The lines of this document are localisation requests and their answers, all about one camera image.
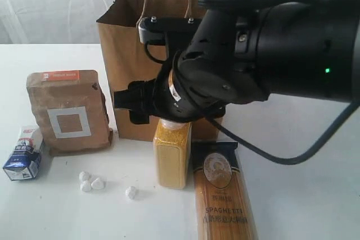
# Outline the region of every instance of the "yellow spice jar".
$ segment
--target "yellow spice jar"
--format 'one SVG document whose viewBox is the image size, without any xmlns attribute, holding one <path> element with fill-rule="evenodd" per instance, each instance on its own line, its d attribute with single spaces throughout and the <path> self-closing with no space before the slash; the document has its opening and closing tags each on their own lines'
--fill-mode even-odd
<svg viewBox="0 0 360 240">
<path fill-rule="evenodd" d="M 191 144 L 191 123 L 160 119 L 154 136 L 154 153 L 159 184 L 182 189 L 186 185 Z"/>
</svg>

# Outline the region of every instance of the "screw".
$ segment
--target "screw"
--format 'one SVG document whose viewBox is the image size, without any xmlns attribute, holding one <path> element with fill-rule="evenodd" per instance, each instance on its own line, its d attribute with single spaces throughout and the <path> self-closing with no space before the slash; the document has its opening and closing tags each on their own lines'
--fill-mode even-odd
<svg viewBox="0 0 360 240">
<path fill-rule="evenodd" d="M 246 34 L 242 34 L 239 36 L 238 41 L 244 42 L 244 41 L 246 41 L 247 38 L 248 38 L 248 36 Z"/>
</svg>

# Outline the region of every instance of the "white pebble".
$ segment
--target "white pebble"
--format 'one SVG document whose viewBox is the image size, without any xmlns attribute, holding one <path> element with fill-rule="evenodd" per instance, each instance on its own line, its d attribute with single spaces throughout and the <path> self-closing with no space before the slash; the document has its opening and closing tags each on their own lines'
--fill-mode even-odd
<svg viewBox="0 0 360 240">
<path fill-rule="evenodd" d="M 137 188 L 130 186 L 127 188 L 127 190 L 125 191 L 126 196 L 128 196 L 129 199 L 134 199 L 137 193 Z"/>
<path fill-rule="evenodd" d="M 91 190 L 91 184 L 89 180 L 86 180 L 80 184 L 80 190 L 83 192 L 89 192 Z"/>
<path fill-rule="evenodd" d="M 96 178 L 92 183 L 91 187 L 93 189 L 103 189 L 104 188 L 104 181 L 101 180 L 100 177 Z"/>
<path fill-rule="evenodd" d="M 90 179 L 90 173 L 88 173 L 87 171 L 82 171 L 79 174 L 80 182 L 84 182 L 84 181 L 89 180 L 89 179 Z"/>
</svg>

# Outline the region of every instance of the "small milk carton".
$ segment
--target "small milk carton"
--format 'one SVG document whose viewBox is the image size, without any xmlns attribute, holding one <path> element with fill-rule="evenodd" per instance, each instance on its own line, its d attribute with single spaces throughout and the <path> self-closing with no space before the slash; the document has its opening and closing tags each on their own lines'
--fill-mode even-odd
<svg viewBox="0 0 360 240">
<path fill-rule="evenodd" d="M 38 174 L 44 148 L 37 126 L 23 126 L 19 138 L 3 169 L 10 180 L 33 179 Z"/>
</svg>

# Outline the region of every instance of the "white table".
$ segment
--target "white table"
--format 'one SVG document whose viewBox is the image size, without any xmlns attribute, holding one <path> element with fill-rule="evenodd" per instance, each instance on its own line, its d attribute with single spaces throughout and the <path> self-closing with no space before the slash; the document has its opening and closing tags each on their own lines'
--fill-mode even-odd
<svg viewBox="0 0 360 240">
<path fill-rule="evenodd" d="M 1 45 L 0 63 L 2 164 L 19 127 L 35 124 L 25 89 L 35 71 L 97 70 L 116 129 L 100 45 Z M 274 95 L 263 103 L 229 106 L 224 125 L 272 154 L 290 157 L 310 146 L 344 107 Z M 357 112 L 319 154 L 298 166 L 272 164 L 239 148 L 259 239 L 359 238 L 359 121 Z M 82 170 L 107 179 L 106 189 L 82 193 Z M 129 185 L 140 189 L 135 201 L 124 196 Z M 36 180 L 11 182 L 0 173 L 0 239 L 100 238 L 196 239 L 192 174 L 184 191 L 160 187 L 152 144 L 116 135 L 106 151 L 45 156 Z"/>
</svg>

